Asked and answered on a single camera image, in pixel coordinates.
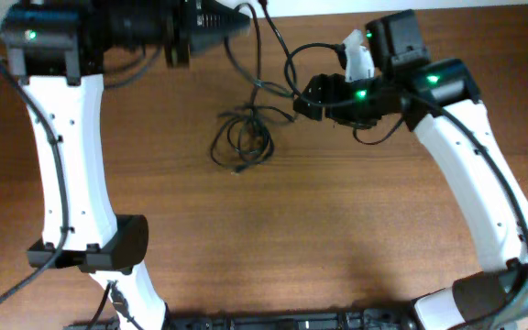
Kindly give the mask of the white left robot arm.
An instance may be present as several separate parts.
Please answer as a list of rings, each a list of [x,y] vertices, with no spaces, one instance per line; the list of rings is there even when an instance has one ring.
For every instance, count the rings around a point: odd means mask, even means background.
[[[36,273],[76,267],[105,288],[122,329],[166,329],[168,305],[156,293],[144,258],[149,225],[140,214],[115,214],[105,184],[100,109],[105,53],[145,52],[170,67],[247,29],[247,15],[216,1],[21,1],[0,27],[7,57],[0,71],[27,105],[45,217],[28,250]]]

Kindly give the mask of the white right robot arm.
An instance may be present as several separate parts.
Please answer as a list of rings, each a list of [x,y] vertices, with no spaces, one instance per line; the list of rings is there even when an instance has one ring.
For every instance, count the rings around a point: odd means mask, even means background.
[[[528,201],[462,60],[432,61],[412,10],[335,44],[342,72],[297,90],[294,110],[354,131],[396,114],[430,153],[467,222],[480,272],[412,302],[401,329],[508,329],[528,316]]]

